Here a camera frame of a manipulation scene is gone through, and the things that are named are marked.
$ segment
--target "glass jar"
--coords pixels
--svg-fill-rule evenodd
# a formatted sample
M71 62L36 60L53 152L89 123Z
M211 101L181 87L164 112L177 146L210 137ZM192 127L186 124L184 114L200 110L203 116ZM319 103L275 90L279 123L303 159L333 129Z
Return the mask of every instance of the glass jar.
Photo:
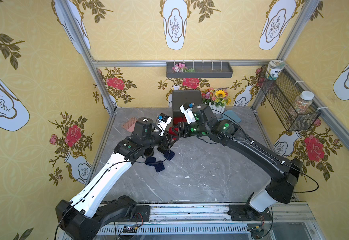
M303 114L313 103L314 93L309 91L303 91L293 102L293 107L290 107L288 112L297 117L298 114Z
M285 63L281 60L271 60L268 64L265 77L270 80L276 80L279 73L284 69Z

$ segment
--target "vent grille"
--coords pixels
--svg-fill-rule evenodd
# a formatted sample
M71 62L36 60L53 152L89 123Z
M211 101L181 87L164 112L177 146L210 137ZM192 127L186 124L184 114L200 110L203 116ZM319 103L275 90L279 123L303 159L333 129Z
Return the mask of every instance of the vent grille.
M117 233L121 233L124 225L117 226ZM158 224L146 225L138 228L136 235L166 235L166 234L232 234L232 233L248 233L245 223L216 223L216 224ZM115 229L113 225L106 225L102 227L98 235L114 234Z

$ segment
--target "grey storage box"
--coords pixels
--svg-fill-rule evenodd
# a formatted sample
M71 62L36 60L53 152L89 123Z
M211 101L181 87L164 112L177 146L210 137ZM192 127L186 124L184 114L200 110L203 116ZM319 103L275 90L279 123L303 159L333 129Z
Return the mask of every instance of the grey storage box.
M180 107L184 103L194 103L196 105L202 103L200 90L174 90L172 96L172 111L174 118L185 117L185 115L180 111Z

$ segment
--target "pink comb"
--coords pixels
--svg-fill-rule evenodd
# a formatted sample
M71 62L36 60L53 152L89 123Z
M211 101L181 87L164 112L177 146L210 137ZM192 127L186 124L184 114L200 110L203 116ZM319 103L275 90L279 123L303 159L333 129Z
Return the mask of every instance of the pink comb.
M128 122L124 123L124 125L122 126L122 128L124 128L125 130L127 130L128 132L133 132L133 130L135 129L135 123L137 122L137 118L131 118L129 119Z

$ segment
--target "white picket fence planter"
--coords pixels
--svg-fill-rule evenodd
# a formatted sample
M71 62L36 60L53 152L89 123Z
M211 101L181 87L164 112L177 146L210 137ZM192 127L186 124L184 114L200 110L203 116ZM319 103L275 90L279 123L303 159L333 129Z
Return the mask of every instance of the white picket fence planter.
M211 103L209 103L209 106L210 106L210 108L212 109L212 112L214 113L214 114L221 114L221 113L219 113L219 112L224 112L224 109L225 109L225 105L223 106L223 107L217 107L216 106L216 103L213 103L213 105L211 104Z

